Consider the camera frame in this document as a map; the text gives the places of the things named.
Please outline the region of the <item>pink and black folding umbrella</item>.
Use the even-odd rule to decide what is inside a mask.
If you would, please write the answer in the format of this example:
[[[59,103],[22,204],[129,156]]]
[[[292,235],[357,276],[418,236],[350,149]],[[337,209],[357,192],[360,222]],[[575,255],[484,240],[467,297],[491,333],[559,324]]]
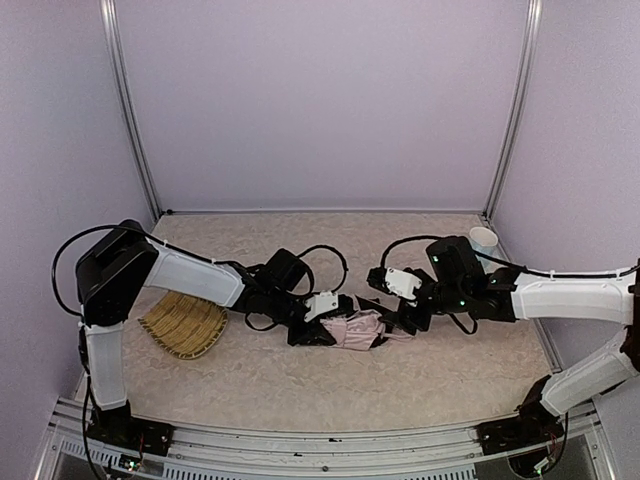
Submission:
[[[393,314],[379,302],[355,297],[360,309],[351,315],[323,318],[320,324],[333,337],[336,348],[368,351],[388,341],[409,342],[413,336],[385,323]]]

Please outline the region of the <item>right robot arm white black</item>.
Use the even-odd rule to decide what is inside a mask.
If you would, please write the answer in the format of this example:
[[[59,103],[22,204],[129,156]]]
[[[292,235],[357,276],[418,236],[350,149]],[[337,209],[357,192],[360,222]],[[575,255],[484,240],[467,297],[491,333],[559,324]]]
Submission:
[[[555,273],[501,263],[488,273],[469,239],[438,238],[426,249],[434,273],[385,268],[383,286],[401,300],[408,332],[434,315],[465,313],[473,320],[602,320],[619,331],[602,347],[563,371],[537,381],[518,408],[523,421],[556,419],[572,407],[639,374],[639,268]]]

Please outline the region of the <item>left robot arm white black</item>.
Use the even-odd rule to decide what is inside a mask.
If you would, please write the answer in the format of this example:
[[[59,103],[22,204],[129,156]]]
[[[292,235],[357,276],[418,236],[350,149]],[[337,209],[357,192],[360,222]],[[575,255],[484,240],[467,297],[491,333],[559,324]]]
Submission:
[[[128,404],[124,324],[143,288],[175,291],[235,312],[264,315],[288,328],[312,322],[339,305],[335,292],[295,293],[302,279],[314,276],[300,256],[285,249],[264,264],[246,267],[161,241],[133,220],[103,229],[106,236],[76,264],[91,392],[101,411]]]

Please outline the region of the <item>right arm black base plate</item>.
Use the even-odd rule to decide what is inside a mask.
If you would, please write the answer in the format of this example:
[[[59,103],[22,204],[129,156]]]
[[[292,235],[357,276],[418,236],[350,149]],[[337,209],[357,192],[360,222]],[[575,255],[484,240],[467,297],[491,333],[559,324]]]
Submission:
[[[519,413],[505,419],[483,422],[476,427],[476,431],[484,455],[518,450],[564,435],[560,419],[548,413]]]

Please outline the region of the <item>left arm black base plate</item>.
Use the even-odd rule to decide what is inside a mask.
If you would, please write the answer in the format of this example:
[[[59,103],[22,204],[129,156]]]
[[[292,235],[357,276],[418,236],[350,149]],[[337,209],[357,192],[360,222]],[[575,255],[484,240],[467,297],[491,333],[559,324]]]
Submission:
[[[87,436],[114,447],[165,457],[174,431],[175,427],[169,423],[142,419],[116,410],[94,410]]]

